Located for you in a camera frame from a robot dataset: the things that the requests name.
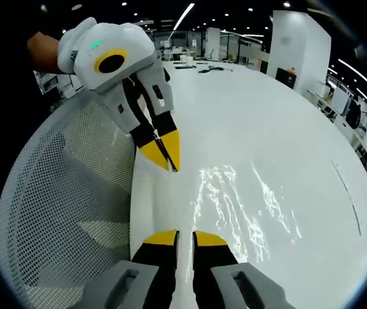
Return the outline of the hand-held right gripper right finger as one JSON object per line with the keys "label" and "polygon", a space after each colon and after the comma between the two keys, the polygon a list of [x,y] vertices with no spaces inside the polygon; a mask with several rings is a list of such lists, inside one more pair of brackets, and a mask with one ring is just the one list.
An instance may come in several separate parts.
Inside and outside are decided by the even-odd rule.
{"label": "hand-held right gripper right finger", "polygon": [[238,263],[227,242],[193,232],[193,292],[199,308],[292,308],[284,289],[250,263]]}

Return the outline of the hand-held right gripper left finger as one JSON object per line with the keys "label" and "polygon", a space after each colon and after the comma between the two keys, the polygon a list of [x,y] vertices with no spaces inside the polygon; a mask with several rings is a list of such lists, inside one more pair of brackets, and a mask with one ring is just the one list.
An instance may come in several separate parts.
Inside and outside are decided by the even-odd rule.
{"label": "hand-held right gripper left finger", "polygon": [[119,261],[89,282],[74,308],[169,308],[176,288],[180,232],[157,232],[131,261]]}

